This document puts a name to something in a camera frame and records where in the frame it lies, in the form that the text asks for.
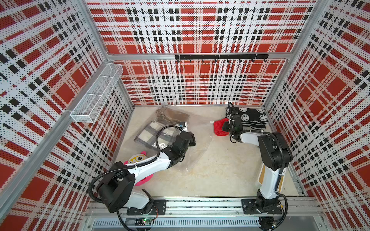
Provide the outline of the red knitted scarf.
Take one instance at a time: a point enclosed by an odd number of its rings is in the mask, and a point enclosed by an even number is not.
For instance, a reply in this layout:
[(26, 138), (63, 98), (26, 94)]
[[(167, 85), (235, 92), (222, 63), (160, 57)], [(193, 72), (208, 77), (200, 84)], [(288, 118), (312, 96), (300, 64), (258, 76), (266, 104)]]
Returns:
[(229, 119), (223, 118), (214, 122), (214, 133), (216, 136), (227, 136), (229, 135)]

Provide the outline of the black smiley face scarf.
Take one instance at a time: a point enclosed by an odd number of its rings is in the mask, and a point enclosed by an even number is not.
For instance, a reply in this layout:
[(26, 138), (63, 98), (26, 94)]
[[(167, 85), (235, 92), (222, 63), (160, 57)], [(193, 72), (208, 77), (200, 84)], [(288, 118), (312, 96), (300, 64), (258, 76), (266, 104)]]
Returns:
[(267, 115), (262, 108), (235, 107), (241, 117), (241, 124), (245, 128), (264, 130), (266, 128)]

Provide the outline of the clear plastic vacuum bag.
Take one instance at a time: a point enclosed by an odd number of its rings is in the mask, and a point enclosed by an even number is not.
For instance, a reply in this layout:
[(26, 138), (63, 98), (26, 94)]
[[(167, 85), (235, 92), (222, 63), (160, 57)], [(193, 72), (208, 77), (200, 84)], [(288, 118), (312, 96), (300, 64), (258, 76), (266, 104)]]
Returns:
[(190, 172), (208, 150), (214, 122), (205, 115), (161, 105), (137, 132), (134, 142), (154, 155), (170, 147), (179, 153), (178, 168)]

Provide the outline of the brown plaid scarf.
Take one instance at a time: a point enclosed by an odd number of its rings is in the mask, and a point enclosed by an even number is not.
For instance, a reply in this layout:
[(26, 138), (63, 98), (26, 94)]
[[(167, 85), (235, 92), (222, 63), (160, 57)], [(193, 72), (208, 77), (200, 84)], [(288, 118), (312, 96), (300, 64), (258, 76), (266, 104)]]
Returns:
[(162, 105), (156, 110), (157, 121), (165, 125), (175, 125), (188, 122), (190, 115), (173, 109), (171, 106)]

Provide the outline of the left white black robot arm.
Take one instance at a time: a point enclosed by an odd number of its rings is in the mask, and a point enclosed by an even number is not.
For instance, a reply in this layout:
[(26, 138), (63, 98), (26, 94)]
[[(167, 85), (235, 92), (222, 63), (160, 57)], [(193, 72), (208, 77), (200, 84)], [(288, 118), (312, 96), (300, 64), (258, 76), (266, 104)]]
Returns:
[[(167, 128), (180, 131), (174, 142), (160, 148), (158, 138)], [(134, 208), (146, 215), (155, 210), (154, 200), (150, 194), (134, 187), (141, 180), (166, 170), (182, 162), (189, 147), (196, 145), (195, 136), (188, 132), (186, 122), (168, 125), (158, 131), (155, 137), (158, 153), (146, 160), (132, 164), (115, 163), (108, 171), (96, 176), (88, 185), (87, 193), (97, 203), (104, 204), (110, 213), (119, 212), (121, 208)]]

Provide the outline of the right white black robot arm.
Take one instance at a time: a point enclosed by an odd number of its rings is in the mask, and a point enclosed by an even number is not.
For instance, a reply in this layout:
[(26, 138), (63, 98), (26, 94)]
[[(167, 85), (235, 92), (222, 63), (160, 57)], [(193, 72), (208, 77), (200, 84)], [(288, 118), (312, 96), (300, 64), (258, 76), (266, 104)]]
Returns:
[(265, 204), (277, 200), (281, 196), (279, 186), (285, 175), (285, 168), (293, 159), (281, 134), (264, 130), (245, 130), (241, 116), (236, 114), (230, 115), (229, 121), (223, 125), (223, 131), (229, 133), (232, 143), (248, 143), (259, 147), (265, 172), (257, 199)]

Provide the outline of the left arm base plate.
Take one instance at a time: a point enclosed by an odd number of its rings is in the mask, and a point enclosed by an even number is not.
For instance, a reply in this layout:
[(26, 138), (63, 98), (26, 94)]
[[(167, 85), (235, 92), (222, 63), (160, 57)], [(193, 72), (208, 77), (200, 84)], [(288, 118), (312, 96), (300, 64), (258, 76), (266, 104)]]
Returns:
[(143, 209), (128, 208), (126, 215), (128, 216), (146, 216), (146, 215), (165, 215), (167, 200), (155, 199), (150, 200)]

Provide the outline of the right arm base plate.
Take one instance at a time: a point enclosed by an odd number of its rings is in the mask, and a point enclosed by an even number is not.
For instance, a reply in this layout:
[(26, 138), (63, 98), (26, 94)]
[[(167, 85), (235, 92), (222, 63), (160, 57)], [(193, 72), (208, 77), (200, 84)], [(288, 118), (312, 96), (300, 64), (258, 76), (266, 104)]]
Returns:
[(263, 197), (242, 199), (241, 205), (245, 215), (281, 215), (283, 213), (277, 197), (275, 199), (264, 199)]

